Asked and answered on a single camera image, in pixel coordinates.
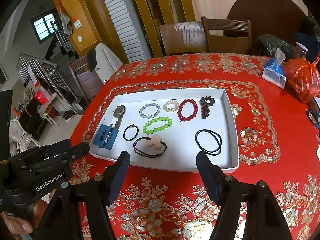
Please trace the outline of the person left hand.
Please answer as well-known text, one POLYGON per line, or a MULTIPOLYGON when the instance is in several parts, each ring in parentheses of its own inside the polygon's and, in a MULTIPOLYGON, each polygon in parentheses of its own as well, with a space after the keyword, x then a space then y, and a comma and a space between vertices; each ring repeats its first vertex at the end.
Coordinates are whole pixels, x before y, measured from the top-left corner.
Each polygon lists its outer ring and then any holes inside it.
POLYGON ((34 210, 29 220, 25 220, 16 216, 9 216, 5 212, 1 213, 7 228, 15 239, 22 239, 21 235, 30 234, 34 228, 38 227, 38 224, 48 206, 48 203, 44 200, 38 200, 35 202, 34 210))

